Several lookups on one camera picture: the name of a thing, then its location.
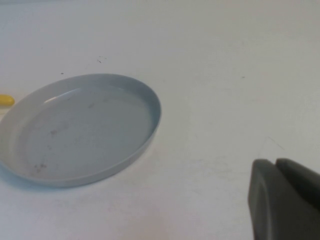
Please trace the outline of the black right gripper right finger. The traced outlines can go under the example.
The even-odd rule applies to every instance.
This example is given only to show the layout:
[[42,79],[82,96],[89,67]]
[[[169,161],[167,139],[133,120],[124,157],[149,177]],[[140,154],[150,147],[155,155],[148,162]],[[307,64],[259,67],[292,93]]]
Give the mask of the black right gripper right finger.
[[288,158],[278,158],[276,166],[305,200],[320,199],[320,174]]

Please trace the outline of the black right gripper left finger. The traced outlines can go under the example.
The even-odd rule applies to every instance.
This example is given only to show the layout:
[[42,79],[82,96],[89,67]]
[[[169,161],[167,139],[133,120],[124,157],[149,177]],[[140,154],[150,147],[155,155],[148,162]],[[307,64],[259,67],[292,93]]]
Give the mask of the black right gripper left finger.
[[320,200],[305,200],[276,162],[252,163],[248,207],[256,240],[318,240]]

